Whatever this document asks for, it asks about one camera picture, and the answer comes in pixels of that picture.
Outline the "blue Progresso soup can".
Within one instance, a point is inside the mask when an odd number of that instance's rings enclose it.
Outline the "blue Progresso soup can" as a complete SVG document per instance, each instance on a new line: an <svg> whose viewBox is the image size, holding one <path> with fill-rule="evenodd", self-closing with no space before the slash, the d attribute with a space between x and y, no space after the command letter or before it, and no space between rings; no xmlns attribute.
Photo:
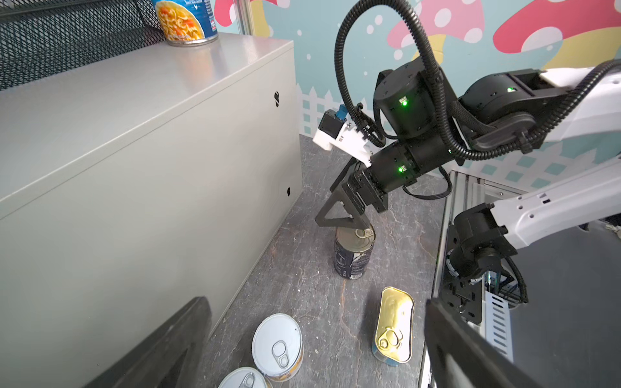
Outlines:
<svg viewBox="0 0 621 388"><path fill-rule="evenodd" d="M153 0L158 22L169 45L197 46L218 39L213 9L205 0Z"/></svg>

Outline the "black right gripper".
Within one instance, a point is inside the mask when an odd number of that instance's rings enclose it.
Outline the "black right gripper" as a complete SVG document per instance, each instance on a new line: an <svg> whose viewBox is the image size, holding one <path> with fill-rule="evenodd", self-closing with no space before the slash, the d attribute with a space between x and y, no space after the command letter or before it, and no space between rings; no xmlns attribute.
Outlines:
<svg viewBox="0 0 621 388"><path fill-rule="evenodd" d="M315 216L320 227L366 230L371 226L366 207L377 213L388 210L388 195L374 181L367 170L354 171L362 163L352 157L343 167L330 187L330 196Z"/></svg>

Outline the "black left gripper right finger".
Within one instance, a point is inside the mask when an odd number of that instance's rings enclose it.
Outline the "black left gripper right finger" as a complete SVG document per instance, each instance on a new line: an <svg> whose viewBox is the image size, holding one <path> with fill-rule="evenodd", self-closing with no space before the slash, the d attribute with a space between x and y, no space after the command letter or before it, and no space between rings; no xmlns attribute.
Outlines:
<svg viewBox="0 0 621 388"><path fill-rule="evenodd" d="M424 334L437 387L538 386L437 298L426 301Z"/></svg>

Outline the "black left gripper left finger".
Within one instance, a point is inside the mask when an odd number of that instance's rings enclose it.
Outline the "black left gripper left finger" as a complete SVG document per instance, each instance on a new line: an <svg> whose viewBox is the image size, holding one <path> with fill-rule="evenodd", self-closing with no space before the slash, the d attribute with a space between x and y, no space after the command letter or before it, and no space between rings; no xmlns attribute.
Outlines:
<svg viewBox="0 0 621 388"><path fill-rule="evenodd" d="M194 297L88 387L196 387L212 313Z"/></svg>

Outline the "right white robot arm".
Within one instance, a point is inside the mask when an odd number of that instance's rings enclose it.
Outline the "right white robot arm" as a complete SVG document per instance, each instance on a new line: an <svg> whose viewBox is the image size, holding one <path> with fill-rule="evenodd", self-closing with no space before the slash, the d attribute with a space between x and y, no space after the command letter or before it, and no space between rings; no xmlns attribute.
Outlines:
<svg viewBox="0 0 621 388"><path fill-rule="evenodd" d="M389 1L419 55L380 72L371 115L354 103L344 72L345 43L355 22L375 6L356 3L336 35L334 65L342 98L323 115L315 141L344 150L350 160L330 188L316 223L338 231L367 231L367 208L382 213L391 192L408 192L420 177L446 164L528 154L561 135L620 129L620 62L592 68L516 70L487 75L457 96L435 58L416 9ZM518 251L550 234L620 211L620 161L563 179L535 192L476 205L449 223L441 270L441 300L470 321L481 280L493 273L490 290L516 304L529 301L514 263Z"/></svg>

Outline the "dark navy label can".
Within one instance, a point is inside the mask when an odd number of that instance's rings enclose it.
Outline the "dark navy label can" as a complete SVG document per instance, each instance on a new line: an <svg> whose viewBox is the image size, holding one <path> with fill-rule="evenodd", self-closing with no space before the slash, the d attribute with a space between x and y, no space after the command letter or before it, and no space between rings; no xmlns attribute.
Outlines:
<svg viewBox="0 0 621 388"><path fill-rule="evenodd" d="M375 244L375 229L336 228L333 265L345 279L356 280L363 276L370 262Z"/></svg>

